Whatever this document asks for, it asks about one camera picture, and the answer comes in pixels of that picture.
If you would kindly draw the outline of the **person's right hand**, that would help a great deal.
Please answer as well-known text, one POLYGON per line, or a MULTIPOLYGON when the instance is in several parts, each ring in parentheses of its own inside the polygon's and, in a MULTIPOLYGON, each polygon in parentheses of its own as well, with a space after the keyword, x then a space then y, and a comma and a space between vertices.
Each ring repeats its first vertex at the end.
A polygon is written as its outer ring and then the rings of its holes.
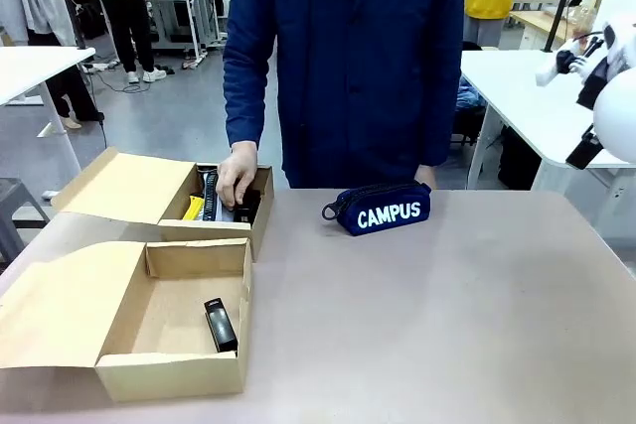
POLYGON ((257 171, 257 146, 253 141, 239 141, 232 145, 231 153, 218 166, 216 192, 229 210, 241 206, 247 188, 257 171))

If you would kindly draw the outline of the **person's left hand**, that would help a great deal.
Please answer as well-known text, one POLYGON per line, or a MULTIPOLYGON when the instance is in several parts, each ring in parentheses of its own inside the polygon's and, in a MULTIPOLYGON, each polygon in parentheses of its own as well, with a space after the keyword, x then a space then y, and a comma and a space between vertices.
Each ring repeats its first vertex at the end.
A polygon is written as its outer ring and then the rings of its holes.
POLYGON ((414 179, 420 184, 426 184, 432 190, 437 188, 435 169, 433 167, 419 165, 415 172, 414 179))

